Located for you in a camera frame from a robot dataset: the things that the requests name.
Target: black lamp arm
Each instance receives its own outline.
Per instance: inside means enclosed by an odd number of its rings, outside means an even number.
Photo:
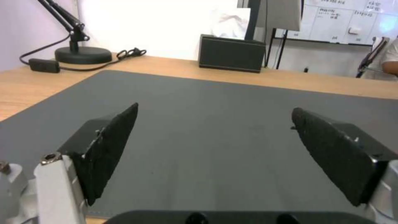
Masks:
[[[90,39],[84,32],[84,24],[79,19],[74,17],[71,13],[66,11],[53,0],[38,0],[47,11],[49,11],[55,18],[64,26],[70,33],[71,44],[77,48],[78,41],[88,41]]]

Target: pink wall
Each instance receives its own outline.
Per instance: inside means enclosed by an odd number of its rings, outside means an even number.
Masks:
[[[56,2],[76,14],[74,0]],[[18,59],[21,54],[66,36],[63,26],[37,0],[0,1],[0,71],[22,66]],[[33,57],[51,59],[56,48],[67,44],[66,41]]]

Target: lamp base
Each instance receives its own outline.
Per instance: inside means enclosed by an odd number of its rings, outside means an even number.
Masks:
[[[112,61],[112,53],[98,47],[79,47],[77,52],[62,47],[55,51],[55,60],[78,65],[101,64]]]

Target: person's arm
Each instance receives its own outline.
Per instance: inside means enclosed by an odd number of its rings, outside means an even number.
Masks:
[[[385,73],[398,75],[398,38],[388,46],[382,57],[381,67]]]
[[[398,75],[398,61],[386,61],[381,66],[383,72]]]

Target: black knob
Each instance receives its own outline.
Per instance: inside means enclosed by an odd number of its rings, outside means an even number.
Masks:
[[[202,213],[195,212],[190,214],[190,216],[188,216],[187,220],[185,221],[185,224],[209,224],[209,221],[207,220],[206,216],[203,215]]]
[[[281,214],[276,219],[277,224],[300,224],[299,221],[291,214]]]

